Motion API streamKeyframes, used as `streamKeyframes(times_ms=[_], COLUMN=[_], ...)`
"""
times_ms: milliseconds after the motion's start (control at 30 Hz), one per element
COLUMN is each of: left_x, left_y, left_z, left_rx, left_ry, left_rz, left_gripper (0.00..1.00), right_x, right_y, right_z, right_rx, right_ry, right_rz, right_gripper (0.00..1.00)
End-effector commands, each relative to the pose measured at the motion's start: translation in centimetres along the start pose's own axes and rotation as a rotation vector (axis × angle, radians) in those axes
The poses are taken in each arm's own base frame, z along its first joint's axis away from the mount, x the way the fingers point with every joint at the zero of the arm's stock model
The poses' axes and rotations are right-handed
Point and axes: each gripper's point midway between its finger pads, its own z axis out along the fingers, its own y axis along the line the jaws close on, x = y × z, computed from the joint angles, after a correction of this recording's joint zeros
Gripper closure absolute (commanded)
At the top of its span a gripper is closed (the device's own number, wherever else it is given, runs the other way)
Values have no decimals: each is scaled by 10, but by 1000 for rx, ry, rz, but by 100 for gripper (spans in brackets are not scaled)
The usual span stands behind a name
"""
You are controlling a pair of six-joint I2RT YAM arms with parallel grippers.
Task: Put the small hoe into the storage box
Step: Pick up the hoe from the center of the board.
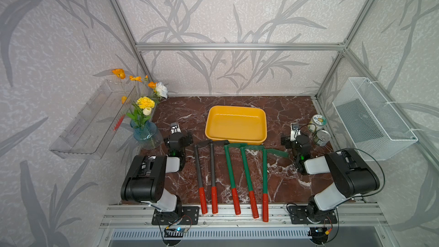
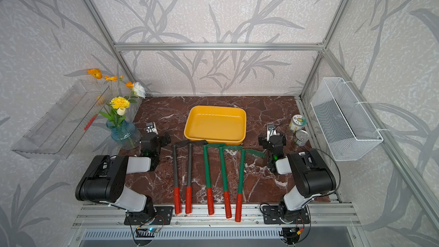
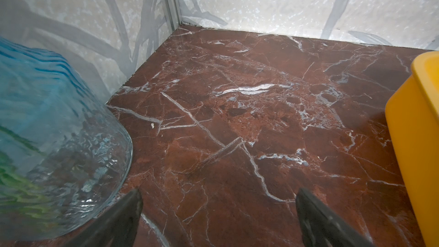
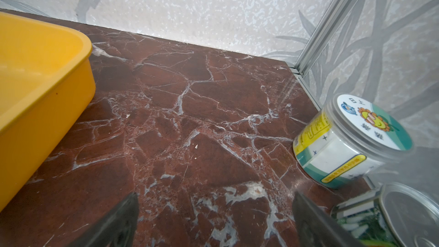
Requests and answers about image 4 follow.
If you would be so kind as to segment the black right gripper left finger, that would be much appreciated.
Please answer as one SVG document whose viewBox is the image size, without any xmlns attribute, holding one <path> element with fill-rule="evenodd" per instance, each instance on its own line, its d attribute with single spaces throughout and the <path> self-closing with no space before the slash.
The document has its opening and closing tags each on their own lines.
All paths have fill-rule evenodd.
<svg viewBox="0 0 439 247">
<path fill-rule="evenodd" d="M 68 246 L 131 247 L 137 230 L 138 215 L 138 195 L 133 192 Z"/>
</svg>

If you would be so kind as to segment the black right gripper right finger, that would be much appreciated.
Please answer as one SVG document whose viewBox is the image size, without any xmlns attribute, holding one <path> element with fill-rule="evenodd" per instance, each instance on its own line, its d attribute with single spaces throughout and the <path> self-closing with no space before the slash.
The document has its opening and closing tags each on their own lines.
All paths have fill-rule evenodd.
<svg viewBox="0 0 439 247">
<path fill-rule="evenodd" d="M 292 203 L 298 240 L 302 247 L 362 247 L 312 200 L 297 191 Z"/>
</svg>

